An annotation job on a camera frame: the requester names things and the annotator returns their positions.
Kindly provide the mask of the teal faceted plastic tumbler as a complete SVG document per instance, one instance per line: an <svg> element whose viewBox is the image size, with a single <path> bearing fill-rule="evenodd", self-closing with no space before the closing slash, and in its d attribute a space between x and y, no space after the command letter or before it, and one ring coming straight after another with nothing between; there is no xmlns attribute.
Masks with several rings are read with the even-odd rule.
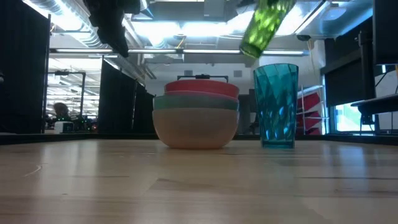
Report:
<svg viewBox="0 0 398 224"><path fill-rule="evenodd" d="M294 148L299 67L275 63L253 72L254 94L261 145L264 148Z"/></svg>

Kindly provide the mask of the cream plastic bowl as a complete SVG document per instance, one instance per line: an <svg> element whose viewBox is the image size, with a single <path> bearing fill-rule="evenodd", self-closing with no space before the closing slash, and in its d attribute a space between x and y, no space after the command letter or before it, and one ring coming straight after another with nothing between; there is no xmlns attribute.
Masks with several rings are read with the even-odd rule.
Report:
<svg viewBox="0 0 398 224"><path fill-rule="evenodd" d="M219 108L172 108L152 112L155 131L168 147L219 149L238 128L239 113Z"/></svg>

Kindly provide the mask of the green faceted plastic tumbler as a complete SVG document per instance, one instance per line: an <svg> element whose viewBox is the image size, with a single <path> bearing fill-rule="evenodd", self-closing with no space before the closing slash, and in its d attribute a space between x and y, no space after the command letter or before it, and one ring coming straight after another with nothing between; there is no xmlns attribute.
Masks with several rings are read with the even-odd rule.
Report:
<svg viewBox="0 0 398 224"><path fill-rule="evenodd" d="M258 0L239 50L246 56L259 58L296 1L280 0L277 4L267 4L267 0Z"/></svg>

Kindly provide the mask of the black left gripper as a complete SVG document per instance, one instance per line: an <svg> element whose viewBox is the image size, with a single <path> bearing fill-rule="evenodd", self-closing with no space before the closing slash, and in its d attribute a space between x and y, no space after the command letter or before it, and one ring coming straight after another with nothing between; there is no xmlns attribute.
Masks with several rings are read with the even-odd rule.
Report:
<svg viewBox="0 0 398 224"><path fill-rule="evenodd" d="M91 25L98 28L100 41L124 58L128 57L129 48L122 20L125 13L140 13L141 0L83 0L83 3L90 12Z"/></svg>

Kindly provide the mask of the tall black partition panel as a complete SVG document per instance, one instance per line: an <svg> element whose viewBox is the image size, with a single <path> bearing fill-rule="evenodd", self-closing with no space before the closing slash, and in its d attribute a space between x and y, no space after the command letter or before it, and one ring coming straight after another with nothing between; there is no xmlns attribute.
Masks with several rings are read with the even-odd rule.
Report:
<svg viewBox="0 0 398 224"><path fill-rule="evenodd" d="M22 0L0 0L0 133L41 133L49 24Z"/></svg>

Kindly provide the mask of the low black partition panel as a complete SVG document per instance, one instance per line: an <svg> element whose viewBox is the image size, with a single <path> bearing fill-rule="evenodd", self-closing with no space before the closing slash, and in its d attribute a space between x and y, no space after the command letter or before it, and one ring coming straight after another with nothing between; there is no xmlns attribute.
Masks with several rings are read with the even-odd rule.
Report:
<svg viewBox="0 0 398 224"><path fill-rule="evenodd" d="M155 134L155 128L152 119L153 99L147 90L138 84L136 88L136 98L134 105L134 121L132 131L139 134Z"/></svg>

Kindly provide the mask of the black robot rig frame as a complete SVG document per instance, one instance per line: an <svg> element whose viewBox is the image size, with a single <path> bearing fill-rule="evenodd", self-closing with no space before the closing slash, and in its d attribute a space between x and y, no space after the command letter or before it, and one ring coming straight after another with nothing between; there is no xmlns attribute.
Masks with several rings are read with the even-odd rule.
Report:
<svg viewBox="0 0 398 224"><path fill-rule="evenodd" d="M212 78L224 78L226 80L226 83L229 82L229 77L224 75L209 75L209 74L200 74L200 75L194 75L194 76L181 76L179 75L177 77L177 81L179 81L182 78L194 78L196 80L210 80Z"/></svg>
<svg viewBox="0 0 398 224"><path fill-rule="evenodd" d="M64 103L69 111L83 116L86 72L56 70L49 72L45 86L45 106Z"/></svg>

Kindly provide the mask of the shelf with red bins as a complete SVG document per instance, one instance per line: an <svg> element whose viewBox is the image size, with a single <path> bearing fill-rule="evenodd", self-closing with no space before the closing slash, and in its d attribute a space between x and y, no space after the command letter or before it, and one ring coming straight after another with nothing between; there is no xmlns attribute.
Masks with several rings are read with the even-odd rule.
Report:
<svg viewBox="0 0 398 224"><path fill-rule="evenodd" d="M329 115L326 107L325 86L299 86L296 114L296 136L325 135Z"/></svg>

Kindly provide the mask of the white device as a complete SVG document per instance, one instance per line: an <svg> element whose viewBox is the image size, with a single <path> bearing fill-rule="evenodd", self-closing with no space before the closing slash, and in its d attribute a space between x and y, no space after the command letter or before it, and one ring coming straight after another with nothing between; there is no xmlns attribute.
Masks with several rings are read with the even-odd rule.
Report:
<svg viewBox="0 0 398 224"><path fill-rule="evenodd" d="M54 124L55 134L72 133L74 131L74 123L71 121L57 121Z"/></svg>

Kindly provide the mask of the person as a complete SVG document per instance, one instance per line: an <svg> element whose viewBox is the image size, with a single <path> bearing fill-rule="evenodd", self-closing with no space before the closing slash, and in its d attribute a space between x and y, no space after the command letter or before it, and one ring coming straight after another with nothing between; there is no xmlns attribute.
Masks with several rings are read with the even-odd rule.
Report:
<svg viewBox="0 0 398 224"><path fill-rule="evenodd" d="M53 105L56 115L56 121L71 121L69 116L68 106L64 103L58 102Z"/></svg>

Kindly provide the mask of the long ceiling light bar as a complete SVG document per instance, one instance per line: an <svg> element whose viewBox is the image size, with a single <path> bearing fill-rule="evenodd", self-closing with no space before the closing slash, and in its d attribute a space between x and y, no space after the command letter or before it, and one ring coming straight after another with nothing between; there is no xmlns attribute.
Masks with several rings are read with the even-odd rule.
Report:
<svg viewBox="0 0 398 224"><path fill-rule="evenodd" d="M50 48L52 54L116 54L113 49L56 49ZM227 54L242 55L240 50L221 49L129 49L129 54ZM309 55L308 50L265 50L262 55L301 57Z"/></svg>

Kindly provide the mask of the grey-green plastic bowl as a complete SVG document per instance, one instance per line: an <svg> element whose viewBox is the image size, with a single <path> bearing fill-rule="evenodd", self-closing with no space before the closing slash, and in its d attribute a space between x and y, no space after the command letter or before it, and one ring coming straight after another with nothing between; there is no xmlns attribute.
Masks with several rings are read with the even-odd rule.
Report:
<svg viewBox="0 0 398 224"><path fill-rule="evenodd" d="M210 95L163 95L155 97L153 104L155 110L171 108L239 109L239 101Z"/></svg>

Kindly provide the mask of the dark side table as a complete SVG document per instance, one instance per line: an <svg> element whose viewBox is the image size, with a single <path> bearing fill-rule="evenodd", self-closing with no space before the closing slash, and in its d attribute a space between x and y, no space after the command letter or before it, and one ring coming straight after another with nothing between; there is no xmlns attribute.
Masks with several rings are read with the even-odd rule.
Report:
<svg viewBox="0 0 398 224"><path fill-rule="evenodd" d="M398 111L398 93L383 96L380 98L373 98L363 101L354 102L351 104L353 107L357 107L358 111L361 113L359 134L362 135L363 125L375 125L374 134L378 135L381 133L398 135L398 129L394 130L394 118L391 118L391 128L390 130L380 130L378 127L378 121L373 120L375 114L383 113L393 113Z"/></svg>

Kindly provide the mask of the red plastic bowl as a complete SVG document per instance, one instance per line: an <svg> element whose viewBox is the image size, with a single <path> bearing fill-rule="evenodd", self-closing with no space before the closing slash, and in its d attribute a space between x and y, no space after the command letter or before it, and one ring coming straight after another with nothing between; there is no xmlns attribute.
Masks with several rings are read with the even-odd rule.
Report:
<svg viewBox="0 0 398 224"><path fill-rule="evenodd" d="M216 80L178 80L170 82L164 86L164 91L200 91L207 93L216 93L237 98L239 88L236 85Z"/></svg>

